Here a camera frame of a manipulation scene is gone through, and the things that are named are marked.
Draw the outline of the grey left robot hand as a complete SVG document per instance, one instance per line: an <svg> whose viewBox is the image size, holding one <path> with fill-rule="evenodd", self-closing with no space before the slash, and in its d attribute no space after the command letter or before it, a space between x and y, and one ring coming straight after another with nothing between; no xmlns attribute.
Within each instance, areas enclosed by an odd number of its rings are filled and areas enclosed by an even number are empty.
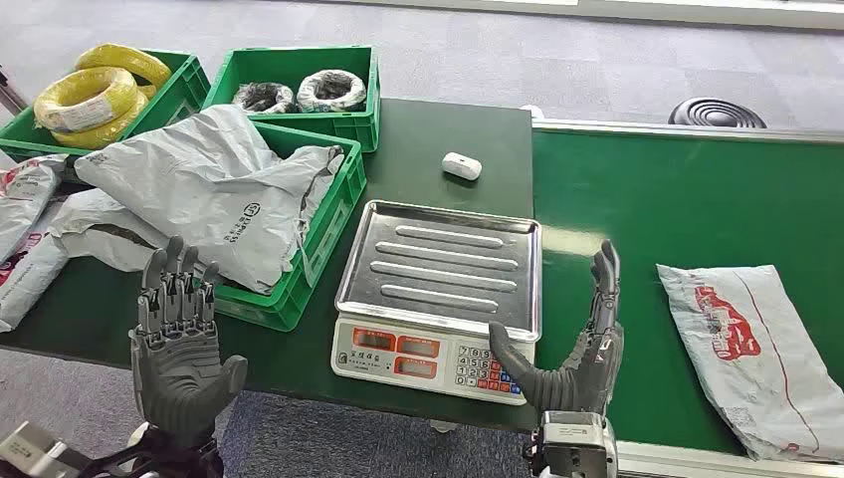
<svg viewBox="0 0 844 478"><path fill-rule="evenodd" d="M244 389L248 361L222 358L210 263L196 275L198 249L179 236L156 249L142 274L137 324L130 330L136 403L145 421L180 444L211 432Z"/></svg>

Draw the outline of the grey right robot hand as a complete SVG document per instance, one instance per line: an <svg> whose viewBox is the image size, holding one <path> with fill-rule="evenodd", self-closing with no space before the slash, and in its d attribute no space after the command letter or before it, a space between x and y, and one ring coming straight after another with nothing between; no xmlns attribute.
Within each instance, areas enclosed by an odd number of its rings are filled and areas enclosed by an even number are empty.
<svg viewBox="0 0 844 478"><path fill-rule="evenodd" d="M603 241L592 256L590 271L595 283L590 316L559 368L536 367L511 345L502 324L489 323L489 344L496 361L539 412L604 415L611 400L624 346L623 327L617 321L620 259L611 241Z"/></svg>

